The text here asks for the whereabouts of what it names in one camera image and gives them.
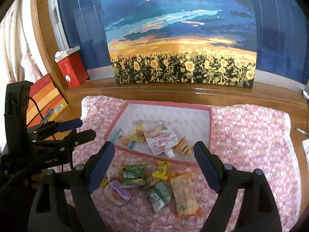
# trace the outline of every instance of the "red box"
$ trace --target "red box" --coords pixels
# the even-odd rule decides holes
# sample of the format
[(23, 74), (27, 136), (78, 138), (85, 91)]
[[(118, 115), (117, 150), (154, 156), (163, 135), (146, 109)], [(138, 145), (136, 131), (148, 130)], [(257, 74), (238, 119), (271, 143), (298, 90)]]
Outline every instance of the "red box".
[(78, 52), (59, 60), (58, 66), (69, 87), (79, 86), (89, 78)]

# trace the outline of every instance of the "orange and yellow striped box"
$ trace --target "orange and yellow striped box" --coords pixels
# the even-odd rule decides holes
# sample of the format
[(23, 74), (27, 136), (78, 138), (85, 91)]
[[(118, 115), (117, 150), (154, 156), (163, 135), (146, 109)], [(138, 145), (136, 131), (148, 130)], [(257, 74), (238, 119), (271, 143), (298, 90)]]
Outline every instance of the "orange and yellow striped box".
[[(30, 97), (35, 100), (43, 116), (49, 108), (54, 109), (54, 113), (49, 120), (54, 120), (68, 105), (58, 89), (54, 86), (49, 74), (45, 75), (31, 86)], [(41, 120), (35, 104), (30, 100), (27, 109), (27, 124), (30, 123), (29, 126), (38, 125)]]

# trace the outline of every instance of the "sunflower painting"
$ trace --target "sunflower painting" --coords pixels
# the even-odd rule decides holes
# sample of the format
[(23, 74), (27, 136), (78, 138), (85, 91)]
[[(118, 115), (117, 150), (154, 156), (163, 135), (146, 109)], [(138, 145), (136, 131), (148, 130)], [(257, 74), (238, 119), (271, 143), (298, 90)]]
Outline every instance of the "sunflower painting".
[(252, 88), (252, 0), (102, 0), (102, 7), (118, 83)]

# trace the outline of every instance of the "barcode label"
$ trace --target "barcode label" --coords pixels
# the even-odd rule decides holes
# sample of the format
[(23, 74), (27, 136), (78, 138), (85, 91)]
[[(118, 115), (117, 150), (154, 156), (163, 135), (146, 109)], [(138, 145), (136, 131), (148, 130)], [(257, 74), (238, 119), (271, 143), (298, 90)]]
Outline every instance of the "barcode label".
[(55, 113), (57, 114), (63, 107), (64, 107), (64, 105), (63, 105), (63, 104), (60, 104), (60, 105), (55, 109)]

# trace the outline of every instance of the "metal bolt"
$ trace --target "metal bolt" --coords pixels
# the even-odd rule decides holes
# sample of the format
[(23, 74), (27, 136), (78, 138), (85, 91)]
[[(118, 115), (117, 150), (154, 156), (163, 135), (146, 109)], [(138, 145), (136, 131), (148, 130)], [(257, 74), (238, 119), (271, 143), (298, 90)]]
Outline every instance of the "metal bolt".
[(53, 172), (54, 172), (54, 170), (52, 170), (52, 169), (47, 169), (46, 170), (46, 174), (47, 175), (51, 175)]
[(231, 164), (224, 164), (224, 168), (227, 170), (231, 170), (233, 166)]
[(255, 169), (254, 171), (258, 175), (262, 175), (263, 174), (263, 171), (261, 169), (259, 169), (259, 168)]
[(84, 165), (83, 164), (78, 164), (76, 167), (76, 170), (80, 171), (84, 169)]

